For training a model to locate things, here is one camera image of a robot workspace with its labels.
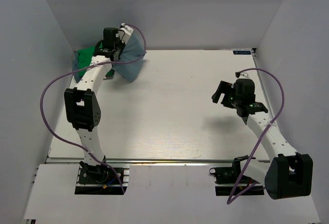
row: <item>white panel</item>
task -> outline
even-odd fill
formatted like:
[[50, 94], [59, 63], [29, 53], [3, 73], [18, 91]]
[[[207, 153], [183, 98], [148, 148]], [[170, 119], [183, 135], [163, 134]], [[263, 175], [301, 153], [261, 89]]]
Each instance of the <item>white panel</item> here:
[[[279, 125], [285, 138], [314, 161], [312, 195], [321, 222], [329, 223], [329, 0], [284, 0], [266, 32], [258, 65], [282, 82], [286, 105]], [[263, 76], [274, 111], [281, 95]]]
[[[73, 51], [46, 0], [0, 0], [0, 216], [21, 223], [36, 167], [50, 135], [39, 99], [46, 83], [70, 69]], [[67, 80], [48, 93], [45, 110], [57, 121]]]
[[104, 27], [142, 29], [149, 49], [252, 48], [282, 0], [48, 0], [74, 49], [93, 46]]
[[311, 197], [215, 195], [209, 166], [131, 166], [124, 196], [74, 195], [78, 165], [41, 165], [25, 218], [39, 223], [309, 224], [319, 218]]
[[[253, 66], [251, 55], [228, 50], [149, 50], [135, 82], [116, 74], [97, 93], [103, 152], [117, 159], [199, 160], [232, 160], [250, 153], [256, 136], [236, 110], [212, 103], [211, 96], [221, 80], [233, 83], [236, 71]], [[257, 73], [249, 76], [257, 100], [265, 103]], [[65, 110], [56, 132], [80, 143]], [[83, 158], [83, 152], [53, 139], [49, 156]], [[255, 156], [268, 160], [262, 146]]]

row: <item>purple cable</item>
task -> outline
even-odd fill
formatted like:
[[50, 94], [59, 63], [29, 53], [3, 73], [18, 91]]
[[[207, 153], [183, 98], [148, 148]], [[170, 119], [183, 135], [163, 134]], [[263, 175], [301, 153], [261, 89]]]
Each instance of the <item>purple cable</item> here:
[[41, 97], [40, 97], [40, 112], [41, 112], [41, 116], [42, 116], [43, 122], [45, 123], [45, 125], [46, 125], [47, 129], [50, 131], [50, 133], [51, 133], [54, 137], [58, 138], [59, 140], [65, 142], [65, 143], [68, 143], [68, 144], [71, 144], [71, 145], [74, 145], [74, 146], [76, 146], [76, 147], [79, 147], [79, 148], [83, 149], [84, 151], [88, 152], [88, 154], [90, 155], [90, 157], [92, 157], [96, 162], [98, 162], [99, 164], [104, 165], [104, 166], [106, 166], [106, 167], [109, 167], [109, 168], [113, 171], [113, 173], [115, 174], [116, 178], [118, 179], [119, 184], [120, 184], [120, 186], [121, 186], [121, 189], [122, 189], [122, 192], [123, 192], [123, 193], [124, 193], [124, 188], [123, 188], [122, 182], [121, 182], [121, 180], [120, 180], [120, 177], [118, 176], [117, 172], [115, 171], [115, 169], [114, 169], [112, 166], [110, 166], [110, 165], [107, 164], [106, 162], [102, 162], [102, 161], [98, 160], [98, 159], [97, 159], [92, 153], [89, 152], [89, 150], [88, 150], [86, 147], [84, 147], [84, 146], [82, 146], [82, 145], [79, 145], [79, 144], [77, 144], [77, 143], [70, 142], [70, 141], [68, 141], [68, 140], [66, 140], [66, 139], [64, 139], [64, 138], [62, 138], [62, 137], [60, 137], [59, 135], [57, 135], [57, 134], [55, 133], [55, 131], [50, 127], [50, 125], [49, 125], [49, 123], [48, 123], [48, 121], [47, 121], [47, 119], [46, 119], [45, 112], [44, 112], [44, 109], [43, 109], [43, 100], [44, 100], [44, 98], [45, 98], [45, 94], [46, 94], [46, 91], [48, 90], [48, 88], [49, 88], [54, 82], [56, 82], [57, 80], [59, 80], [59, 79], [61, 79], [61, 78], [63, 78], [63, 77], [66, 77], [66, 76], [72, 75], [72, 74], [74, 74], [74, 73], [76, 73], [76, 72], [79, 72], [79, 71], [85, 71], [85, 70], [88, 70], [88, 69], [90, 69], [90, 68], [94, 68], [94, 67], [96, 67], [96, 66], [101, 66], [101, 65], [105, 65], [105, 64], [122, 64], [122, 65], [124, 65], [124, 64], [131, 64], [131, 63], [134, 63], [134, 62], [136, 62], [136, 61], [139, 61], [139, 60], [140, 60], [140, 59], [146, 54], [146, 40], [145, 40], [145, 37], [144, 37], [143, 33], [142, 33], [137, 27], [135, 27], [135, 26], [133, 26], [133, 25], [128, 25], [128, 26], [131, 26], [131, 27], [135, 28], [136, 30], [138, 30], [138, 32], [141, 34], [141, 36], [142, 36], [142, 38], [143, 38], [143, 41], [144, 41], [144, 54], [142, 54], [138, 59], [133, 60], [133, 61], [130, 61], [130, 62], [106, 61], [106, 62], [101, 62], [101, 63], [95, 64], [95, 65], [86, 66], [86, 67], [83, 67], [83, 68], [81, 68], [81, 69], [78, 69], [78, 70], [75, 70], [75, 71], [72, 71], [72, 72], [69, 72], [69, 73], [63, 74], [63, 75], [61, 75], [61, 76], [55, 78], [54, 80], [50, 81], [50, 83], [47, 84], [47, 86], [45, 87], [45, 89], [42, 91], [42, 94], [41, 94]]
[[236, 200], [239, 196], [241, 196], [242, 194], [244, 194], [246, 191], [248, 191], [249, 189], [251, 189], [252, 187], [254, 187], [257, 182], [251, 184], [250, 186], [248, 186], [246, 189], [243, 189], [243, 191], [239, 192], [238, 194], [236, 194], [234, 197], [233, 197], [233, 194], [243, 176], [243, 174], [245, 173], [246, 169], [247, 169], [247, 166], [249, 165], [253, 155], [255, 154], [258, 146], [261, 144], [262, 142], [262, 139], [263, 137], [265, 136], [266, 132], [269, 130], [269, 128], [271, 127], [271, 125], [275, 122], [275, 120], [278, 118], [278, 116], [281, 114], [282, 110], [283, 110], [283, 107], [284, 107], [284, 91], [283, 91], [283, 87], [282, 87], [282, 84], [280, 83], [279, 79], [274, 76], [272, 73], [270, 73], [269, 71], [267, 70], [263, 70], [263, 69], [260, 69], [260, 68], [248, 68], [248, 69], [244, 69], [242, 71], [239, 71], [238, 73], [241, 73], [241, 72], [245, 72], [245, 71], [250, 71], [250, 70], [257, 70], [257, 71], [262, 71], [262, 72], [265, 72], [267, 74], [269, 74], [272, 78], [275, 79], [275, 81], [278, 83], [279, 87], [280, 87], [280, 90], [281, 90], [281, 95], [282, 95], [282, 103], [281, 103], [281, 107], [277, 113], [277, 115], [275, 115], [275, 117], [270, 121], [270, 123], [265, 127], [265, 129], [263, 130], [263, 132], [261, 133], [261, 135], [259, 136], [259, 139], [255, 145], [255, 147], [252, 149], [248, 159], [247, 159], [247, 162], [245, 164], [245, 166], [243, 167], [243, 169], [241, 170], [241, 173], [239, 174], [238, 178], [236, 179], [236, 182], [233, 186], [233, 189], [230, 193], [230, 196], [228, 197], [227, 199], [227, 205], [231, 204], [234, 200]]

